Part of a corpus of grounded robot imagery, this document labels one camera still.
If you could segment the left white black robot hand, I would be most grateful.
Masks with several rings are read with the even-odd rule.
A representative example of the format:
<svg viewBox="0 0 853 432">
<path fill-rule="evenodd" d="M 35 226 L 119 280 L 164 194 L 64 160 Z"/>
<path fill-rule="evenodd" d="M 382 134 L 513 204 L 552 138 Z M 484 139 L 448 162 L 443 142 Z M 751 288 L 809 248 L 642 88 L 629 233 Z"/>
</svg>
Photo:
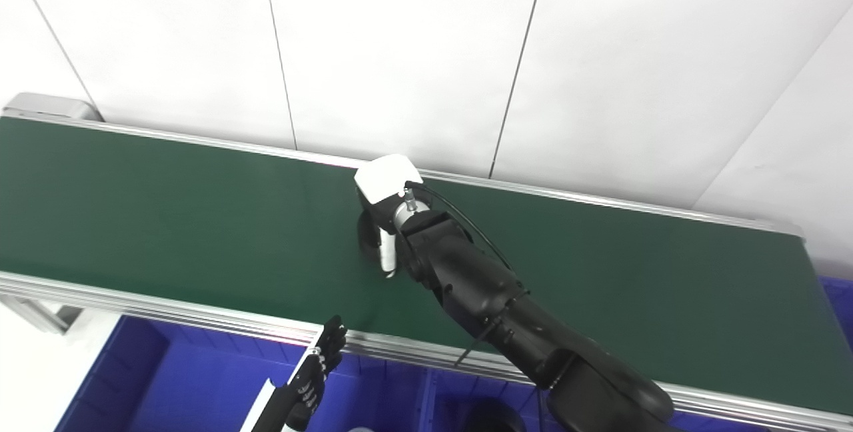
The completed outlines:
<svg viewBox="0 0 853 432">
<path fill-rule="evenodd" d="M 275 387 L 265 381 L 241 431 L 305 431 L 322 402 L 329 375 L 341 364 L 347 326 L 331 317 L 314 336 L 289 380 Z"/>
</svg>

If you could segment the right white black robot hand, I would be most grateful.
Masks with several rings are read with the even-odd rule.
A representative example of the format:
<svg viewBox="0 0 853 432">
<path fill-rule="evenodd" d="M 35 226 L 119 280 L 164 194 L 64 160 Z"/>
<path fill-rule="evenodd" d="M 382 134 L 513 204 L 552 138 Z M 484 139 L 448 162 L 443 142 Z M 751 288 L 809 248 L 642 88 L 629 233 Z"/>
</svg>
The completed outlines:
<svg viewBox="0 0 853 432">
<path fill-rule="evenodd" d="M 411 217 L 430 210 L 423 177 L 404 155 L 386 155 L 355 173 L 362 213 L 357 238 L 363 255 L 375 260 L 384 278 L 392 278 L 403 254 L 401 229 Z"/>
</svg>

